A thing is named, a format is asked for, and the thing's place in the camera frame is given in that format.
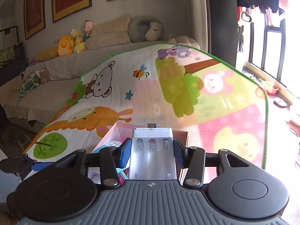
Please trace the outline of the white battery charger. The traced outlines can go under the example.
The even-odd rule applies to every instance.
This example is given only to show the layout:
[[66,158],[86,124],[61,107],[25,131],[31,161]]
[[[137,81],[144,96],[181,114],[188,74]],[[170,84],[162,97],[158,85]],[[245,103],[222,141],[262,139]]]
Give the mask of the white battery charger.
[[177,179],[171,128],[133,129],[129,179]]

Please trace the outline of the beige covered sofa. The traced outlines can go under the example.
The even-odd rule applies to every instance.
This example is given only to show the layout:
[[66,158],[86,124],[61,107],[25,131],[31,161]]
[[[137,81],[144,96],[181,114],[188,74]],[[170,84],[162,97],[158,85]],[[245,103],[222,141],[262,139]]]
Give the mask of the beige covered sofa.
[[[151,42],[86,50],[27,66],[1,85],[1,109],[11,123],[38,133],[64,106],[83,74],[105,62],[112,53],[124,53],[148,45]],[[32,90],[24,100],[19,100],[22,77],[40,69],[48,71],[50,80]]]

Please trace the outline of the cartoon animal play mat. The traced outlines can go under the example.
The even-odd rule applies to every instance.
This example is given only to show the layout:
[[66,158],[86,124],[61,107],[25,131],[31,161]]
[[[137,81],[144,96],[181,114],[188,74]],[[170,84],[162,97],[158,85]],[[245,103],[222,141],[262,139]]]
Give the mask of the cartoon animal play mat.
[[83,74],[25,152],[56,160],[97,148],[116,123],[155,123],[187,132],[190,146],[229,149],[264,168],[267,113],[264,90],[229,64],[158,43],[112,55]]

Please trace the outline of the small doll plush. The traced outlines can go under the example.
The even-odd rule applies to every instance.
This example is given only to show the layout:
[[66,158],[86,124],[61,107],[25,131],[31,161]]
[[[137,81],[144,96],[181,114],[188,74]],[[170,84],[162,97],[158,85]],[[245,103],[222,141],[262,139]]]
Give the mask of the small doll plush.
[[85,23],[84,23],[84,36],[83,36],[83,41],[85,42],[89,37],[90,37],[90,34],[92,32],[94,28],[94,24],[90,21],[90,20],[85,20]]

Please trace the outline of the blue tissue packet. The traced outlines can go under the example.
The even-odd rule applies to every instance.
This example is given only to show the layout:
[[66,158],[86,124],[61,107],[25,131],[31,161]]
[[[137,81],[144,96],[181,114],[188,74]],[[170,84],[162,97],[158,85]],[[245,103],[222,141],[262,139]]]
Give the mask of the blue tissue packet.
[[119,142],[119,141],[110,141],[110,142],[107,142],[107,143],[105,143],[105,147],[116,147],[116,148],[118,148],[118,147],[120,147],[121,146],[121,144],[122,144],[122,142]]

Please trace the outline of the red gold framed picture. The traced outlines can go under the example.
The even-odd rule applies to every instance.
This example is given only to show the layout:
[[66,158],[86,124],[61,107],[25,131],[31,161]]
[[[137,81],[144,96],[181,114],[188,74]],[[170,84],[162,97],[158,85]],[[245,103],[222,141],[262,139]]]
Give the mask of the red gold framed picture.
[[26,40],[45,29],[45,0],[24,0],[23,21]]

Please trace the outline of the yellow duck plush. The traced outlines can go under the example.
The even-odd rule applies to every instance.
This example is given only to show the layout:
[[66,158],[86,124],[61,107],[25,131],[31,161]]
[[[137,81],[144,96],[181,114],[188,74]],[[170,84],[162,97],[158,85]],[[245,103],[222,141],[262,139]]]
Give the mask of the yellow duck plush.
[[57,54],[59,57],[72,54],[74,46],[74,38],[70,35],[65,35],[59,40]]

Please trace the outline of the grey neck pillow bear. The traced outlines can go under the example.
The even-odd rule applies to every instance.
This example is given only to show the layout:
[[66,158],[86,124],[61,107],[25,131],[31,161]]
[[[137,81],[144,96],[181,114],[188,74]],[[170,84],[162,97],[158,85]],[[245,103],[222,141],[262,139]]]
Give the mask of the grey neck pillow bear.
[[134,43],[156,41],[161,37],[162,31],[162,24],[151,16],[136,17],[128,26],[128,36]]

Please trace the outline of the green knitted cloth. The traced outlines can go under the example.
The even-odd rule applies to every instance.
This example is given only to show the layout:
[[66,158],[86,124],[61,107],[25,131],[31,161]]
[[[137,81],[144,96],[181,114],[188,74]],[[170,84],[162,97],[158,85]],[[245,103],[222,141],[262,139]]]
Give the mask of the green knitted cloth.
[[29,93],[41,84],[41,77],[37,73],[33,73],[25,82],[20,86],[19,101],[23,101]]

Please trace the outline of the pink cardboard box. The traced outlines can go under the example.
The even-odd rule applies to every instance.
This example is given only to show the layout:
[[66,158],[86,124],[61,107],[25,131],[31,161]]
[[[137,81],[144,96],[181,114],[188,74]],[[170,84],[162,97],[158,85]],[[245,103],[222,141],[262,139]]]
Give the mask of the pink cardboard box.
[[[105,137],[98,143],[98,145],[94,148],[92,153],[98,153],[102,148],[105,147],[110,147],[110,146],[119,147],[126,138],[132,137],[132,131],[134,128],[145,128],[145,127],[146,126],[117,122],[112,126],[112,128],[108,131]],[[188,132],[182,130],[173,130],[173,137],[176,139],[180,139],[181,142],[185,146],[187,146]],[[129,177],[129,165],[130,165],[130,161],[128,161],[125,168],[116,169],[121,184],[124,184],[124,181]]]

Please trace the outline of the beige cushion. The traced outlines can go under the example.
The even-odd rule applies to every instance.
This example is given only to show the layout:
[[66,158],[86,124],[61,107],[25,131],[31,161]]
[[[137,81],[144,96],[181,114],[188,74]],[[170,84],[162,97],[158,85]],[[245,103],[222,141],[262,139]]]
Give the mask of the beige cushion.
[[85,42],[87,50],[94,50],[115,45],[130,44],[128,27],[131,16],[125,14],[115,20],[96,24]]

